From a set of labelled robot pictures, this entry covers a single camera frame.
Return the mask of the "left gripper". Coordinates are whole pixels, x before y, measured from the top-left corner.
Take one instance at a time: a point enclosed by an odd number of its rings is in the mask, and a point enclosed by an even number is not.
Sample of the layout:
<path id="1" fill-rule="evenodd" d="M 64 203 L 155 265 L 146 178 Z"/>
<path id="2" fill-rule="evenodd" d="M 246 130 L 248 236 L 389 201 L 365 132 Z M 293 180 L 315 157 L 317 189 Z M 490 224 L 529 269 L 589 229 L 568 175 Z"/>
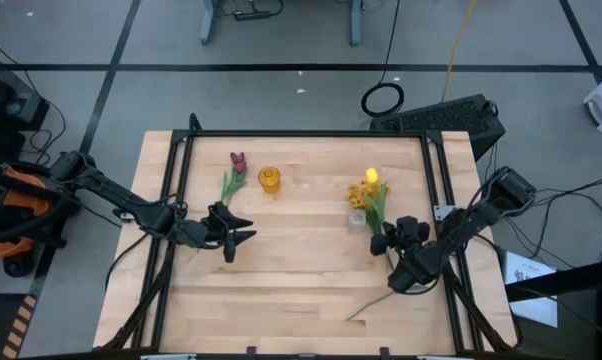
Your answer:
<path id="1" fill-rule="evenodd" d="M 235 228 L 247 228 L 253 225 L 248 219 L 233 215 L 229 208 L 221 201 L 208 207 L 208 216 L 201 219 L 207 228 L 204 248 L 223 248 L 226 263 L 233 263 L 236 255 L 236 245 L 247 241 L 257 234 L 255 230 L 235 231 Z"/>

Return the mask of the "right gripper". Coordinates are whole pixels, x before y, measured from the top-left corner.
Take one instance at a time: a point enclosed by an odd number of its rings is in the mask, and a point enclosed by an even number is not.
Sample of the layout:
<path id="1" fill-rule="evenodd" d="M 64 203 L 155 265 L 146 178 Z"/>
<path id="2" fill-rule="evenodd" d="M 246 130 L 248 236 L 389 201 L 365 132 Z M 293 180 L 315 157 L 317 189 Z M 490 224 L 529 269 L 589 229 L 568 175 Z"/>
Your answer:
<path id="1" fill-rule="evenodd" d="M 395 225 L 383 222 L 383 232 L 371 238 L 370 253 L 379 256 L 385 254 L 387 249 L 394 249 L 402 256 L 406 250 L 421 247 L 429 235 L 430 225 L 412 216 L 401 217 Z"/>

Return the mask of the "clear glass vase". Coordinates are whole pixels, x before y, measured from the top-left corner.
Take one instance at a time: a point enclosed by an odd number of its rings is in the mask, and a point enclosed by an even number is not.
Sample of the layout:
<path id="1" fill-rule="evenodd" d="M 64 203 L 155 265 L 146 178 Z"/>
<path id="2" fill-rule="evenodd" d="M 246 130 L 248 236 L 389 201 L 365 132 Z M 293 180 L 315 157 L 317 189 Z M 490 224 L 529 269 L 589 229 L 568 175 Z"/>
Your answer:
<path id="1" fill-rule="evenodd" d="M 348 226 L 351 231 L 363 231 L 367 227 L 367 213 L 364 209 L 352 209 L 348 216 Z"/>

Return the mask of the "amber glass vase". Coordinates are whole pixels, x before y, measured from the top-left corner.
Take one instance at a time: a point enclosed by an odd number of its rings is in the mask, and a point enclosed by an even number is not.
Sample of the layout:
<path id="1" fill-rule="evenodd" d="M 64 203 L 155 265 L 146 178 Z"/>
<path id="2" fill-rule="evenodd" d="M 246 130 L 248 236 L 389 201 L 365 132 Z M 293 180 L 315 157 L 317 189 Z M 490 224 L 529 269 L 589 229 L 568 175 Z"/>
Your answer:
<path id="1" fill-rule="evenodd" d="M 258 173 L 258 181 L 268 194 L 276 194 L 280 189 L 281 174 L 275 167 L 264 167 Z"/>

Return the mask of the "black computer tower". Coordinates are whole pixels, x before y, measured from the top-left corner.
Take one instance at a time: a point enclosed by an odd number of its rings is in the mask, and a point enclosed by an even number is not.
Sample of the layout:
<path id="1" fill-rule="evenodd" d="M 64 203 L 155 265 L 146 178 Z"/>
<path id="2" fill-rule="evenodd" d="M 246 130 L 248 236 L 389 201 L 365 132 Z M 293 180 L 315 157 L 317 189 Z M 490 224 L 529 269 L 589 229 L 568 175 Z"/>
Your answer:
<path id="1" fill-rule="evenodd" d="M 371 130 L 386 132 L 467 132 L 475 160 L 505 133 L 494 101 L 483 94 L 399 112 L 372 120 Z"/>

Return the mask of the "white printed paper sheet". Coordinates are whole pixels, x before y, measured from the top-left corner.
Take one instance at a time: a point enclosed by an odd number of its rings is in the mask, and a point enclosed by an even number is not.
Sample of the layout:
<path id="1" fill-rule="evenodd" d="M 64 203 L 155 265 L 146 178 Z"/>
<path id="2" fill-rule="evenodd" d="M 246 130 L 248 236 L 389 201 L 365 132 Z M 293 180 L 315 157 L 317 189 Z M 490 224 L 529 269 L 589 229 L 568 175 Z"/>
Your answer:
<path id="1" fill-rule="evenodd" d="M 554 274 L 556 269 L 518 254 L 505 252 L 502 272 L 504 283 L 509 285 L 511 283 Z M 537 298 L 516 302 L 511 301 L 510 307 L 513 313 L 519 317 L 552 328 L 558 327 L 556 297 L 553 297 L 553 299 Z"/>

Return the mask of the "black beam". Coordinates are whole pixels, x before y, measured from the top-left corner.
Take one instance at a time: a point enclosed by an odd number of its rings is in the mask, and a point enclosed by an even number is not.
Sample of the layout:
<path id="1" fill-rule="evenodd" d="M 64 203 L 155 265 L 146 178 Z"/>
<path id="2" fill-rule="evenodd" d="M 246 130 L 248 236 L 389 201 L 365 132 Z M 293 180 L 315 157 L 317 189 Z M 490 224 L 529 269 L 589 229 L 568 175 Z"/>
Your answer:
<path id="1" fill-rule="evenodd" d="M 559 271 L 505 286 L 511 302 L 553 297 L 602 287 L 602 262 Z"/>

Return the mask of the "grey desk leg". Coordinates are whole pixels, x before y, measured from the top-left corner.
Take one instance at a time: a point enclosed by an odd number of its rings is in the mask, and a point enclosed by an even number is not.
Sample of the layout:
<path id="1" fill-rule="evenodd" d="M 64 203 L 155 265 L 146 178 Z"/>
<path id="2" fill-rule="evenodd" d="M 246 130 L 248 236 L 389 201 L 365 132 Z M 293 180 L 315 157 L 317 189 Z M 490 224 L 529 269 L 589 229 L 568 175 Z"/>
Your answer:
<path id="1" fill-rule="evenodd" d="M 220 0 L 202 0 L 204 12 L 199 33 L 199 40 L 202 45 L 207 45 L 214 24 L 217 8 L 220 5 Z"/>
<path id="2" fill-rule="evenodd" d="M 363 0 L 351 0 L 350 2 L 350 45 L 359 46 L 361 43 L 361 16 Z"/>

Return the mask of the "orange and black vacuum cleaner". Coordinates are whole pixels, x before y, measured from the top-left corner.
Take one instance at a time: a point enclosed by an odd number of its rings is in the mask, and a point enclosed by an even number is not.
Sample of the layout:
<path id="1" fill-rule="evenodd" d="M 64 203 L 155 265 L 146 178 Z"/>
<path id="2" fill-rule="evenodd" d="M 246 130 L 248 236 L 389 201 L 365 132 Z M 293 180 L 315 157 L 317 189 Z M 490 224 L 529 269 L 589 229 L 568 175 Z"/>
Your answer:
<path id="1" fill-rule="evenodd" d="M 46 174 L 39 165 L 0 161 L 0 260 L 13 278 L 32 272 L 39 245 L 67 245 L 59 227 L 79 210 L 71 197 L 46 186 Z"/>

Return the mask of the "black mat with orange stripes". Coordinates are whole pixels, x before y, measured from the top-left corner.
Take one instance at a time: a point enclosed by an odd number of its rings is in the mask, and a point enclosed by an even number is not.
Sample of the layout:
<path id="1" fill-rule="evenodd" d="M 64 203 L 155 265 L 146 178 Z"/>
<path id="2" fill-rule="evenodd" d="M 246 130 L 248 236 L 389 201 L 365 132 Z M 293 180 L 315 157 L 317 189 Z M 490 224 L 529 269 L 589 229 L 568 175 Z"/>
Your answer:
<path id="1" fill-rule="evenodd" d="M 30 294 L 0 293 L 0 360 L 19 357 L 36 302 Z"/>

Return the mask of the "black equipment rack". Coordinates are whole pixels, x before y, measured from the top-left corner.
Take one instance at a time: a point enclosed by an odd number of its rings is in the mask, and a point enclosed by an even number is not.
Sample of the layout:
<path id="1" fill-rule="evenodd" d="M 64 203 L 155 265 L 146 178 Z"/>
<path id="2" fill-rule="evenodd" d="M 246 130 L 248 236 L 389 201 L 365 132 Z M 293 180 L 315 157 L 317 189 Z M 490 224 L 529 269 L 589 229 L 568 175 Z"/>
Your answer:
<path id="1" fill-rule="evenodd" d="M 10 71 L 0 71 L 0 158 L 17 160 L 24 132 L 36 132 L 50 108 L 47 100 Z"/>

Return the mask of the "black metal table frame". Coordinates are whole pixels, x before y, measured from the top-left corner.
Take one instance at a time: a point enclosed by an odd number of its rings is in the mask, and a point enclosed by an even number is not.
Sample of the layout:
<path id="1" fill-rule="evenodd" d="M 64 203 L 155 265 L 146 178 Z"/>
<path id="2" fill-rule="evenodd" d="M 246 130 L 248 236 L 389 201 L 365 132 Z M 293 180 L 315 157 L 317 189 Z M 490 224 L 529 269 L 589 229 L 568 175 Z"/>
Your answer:
<path id="1" fill-rule="evenodd" d="M 369 167 L 390 184 L 389 218 L 433 218 L 433 206 L 465 205 L 479 179 L 466 134 L 440 145 L 422 136 L 365 131 L 201 130 L 191 145 L 180 131 L 144 135 L 132 188 L 157 199 L 179 192 L 199 218 L 220 195 L 231 152 L 248 162 L 245 187 L 231 211 L 257 234 L 233 263 L 220 251 L 180 247 L 167 289 L 137 330 L 135 345 L 165 352 L 258 354 L 448 355 L 486 349 L 487 339 L 439 284 L 420 296 L 392 295 L 386 265 L 369 252 L 367 231 L 351 231 L 345 195 Z M 266 193 L 258 173 L 280 171 Z"/>

